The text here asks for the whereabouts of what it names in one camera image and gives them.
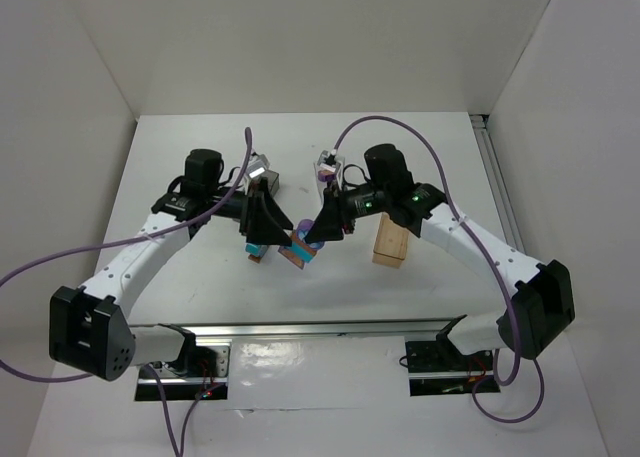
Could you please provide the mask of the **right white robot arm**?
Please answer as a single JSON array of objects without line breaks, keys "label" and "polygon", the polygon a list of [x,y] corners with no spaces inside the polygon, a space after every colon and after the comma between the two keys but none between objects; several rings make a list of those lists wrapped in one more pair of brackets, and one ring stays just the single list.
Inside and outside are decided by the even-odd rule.
[{"label": "right white robot arm", "polygon": [[318,162],[322,208],[305,241],[340,241],[357,219],[384,213],[396,225],[429,242],[507,296],[506,310],[452,320],[438,335],[461,355],[509,348],[536,359],[575,318],[571,277],[557,260],[529,257],[482,228],[437,187],[417,183],[404,155],[392,144],[368,149],[364,183],[348,187],[335,152]]}]

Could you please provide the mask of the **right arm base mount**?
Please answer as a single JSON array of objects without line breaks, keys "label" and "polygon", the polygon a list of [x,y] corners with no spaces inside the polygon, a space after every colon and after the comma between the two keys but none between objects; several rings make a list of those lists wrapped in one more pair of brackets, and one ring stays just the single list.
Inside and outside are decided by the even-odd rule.
[{"label": "right arm base mount", "polygon": [[493,378],[490,351],[463,355],[449,341],[449,333],[464,316],[451,320],[431,340],[409,340],[398,364],[408,371],[409,392],[417,396],[471,394],[480,383],[480,393],[499,393]]}]

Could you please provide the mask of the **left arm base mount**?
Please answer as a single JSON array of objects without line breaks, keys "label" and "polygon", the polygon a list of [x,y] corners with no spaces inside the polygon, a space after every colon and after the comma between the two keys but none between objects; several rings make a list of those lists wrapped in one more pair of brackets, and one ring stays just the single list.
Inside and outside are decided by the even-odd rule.
[{"label": "left arm base mount", "polygon": [[222,401],[228,398],[228,344],[205,345],[198,334],[174,324],[140,327],[135,353],[140,365],[134,400],[137,402]]}]

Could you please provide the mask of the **purple lego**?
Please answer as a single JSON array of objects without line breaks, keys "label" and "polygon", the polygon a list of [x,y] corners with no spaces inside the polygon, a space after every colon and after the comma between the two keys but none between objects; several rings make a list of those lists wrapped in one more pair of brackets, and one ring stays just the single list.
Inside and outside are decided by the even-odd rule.
[{"label": "purple lego", "polygon": [[296,229],[295,229],[295,237],[300,242],[300,245],[306,249],[311,249],[313,251],[319,251],[325,245],[324,242],[315,242],[315,243],[307,243],[306,236],[308,232],[314,225],[314,221],[311,219],[303,219],[301,220]]}]

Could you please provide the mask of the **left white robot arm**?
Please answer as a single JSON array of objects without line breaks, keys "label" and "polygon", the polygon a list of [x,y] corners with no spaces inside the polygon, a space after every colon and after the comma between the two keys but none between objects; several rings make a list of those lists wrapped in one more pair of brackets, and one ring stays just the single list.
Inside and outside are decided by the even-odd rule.
[{"label": "left white robot arm", "polygon": [[238,171],[239,187],[223,180],[219,152],[195,149],[184,172],[152,206],[133,243],[76,288],[60,287],[51,297],[49,355],[77,370],[114,381],[126,369],[164,363],[184,376],[215,354],[196,343],[193,332],[174,324],[133,329],[128,317],[145,288],[168,261],[214,216],[238,223],[247,244],[288,245],[292,222],[272,189],[278,174],[267,157],[250,153]]}]

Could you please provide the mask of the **teal lego brick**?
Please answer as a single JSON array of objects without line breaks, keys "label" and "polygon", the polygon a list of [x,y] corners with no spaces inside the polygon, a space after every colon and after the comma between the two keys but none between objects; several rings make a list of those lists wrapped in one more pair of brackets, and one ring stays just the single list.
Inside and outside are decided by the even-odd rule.
[{"label": "teal lego brick", "polygon": [[292,240],[292,245],[286,251],[288,259],[298,267],[304,267],[317,254],[316,249],[300,240]]},{"label": "teal lego brick", "polygon": [[256,258],[261,258],[267,252],[268,248],[269,246],[265,244],[247,243],[245,245],[245,251]]}]

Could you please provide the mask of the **small purple lego brick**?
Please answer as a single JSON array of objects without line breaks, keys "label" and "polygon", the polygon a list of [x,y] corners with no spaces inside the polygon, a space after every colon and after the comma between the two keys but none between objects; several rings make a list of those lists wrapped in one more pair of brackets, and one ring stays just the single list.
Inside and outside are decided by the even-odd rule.
[{"label": "small purple lego brick", "polygon": [[330,187],[335,181],[336,174],[334,172],[321,170],[318,173],[318,185],[321,191],[324,191],[326,188]]}]

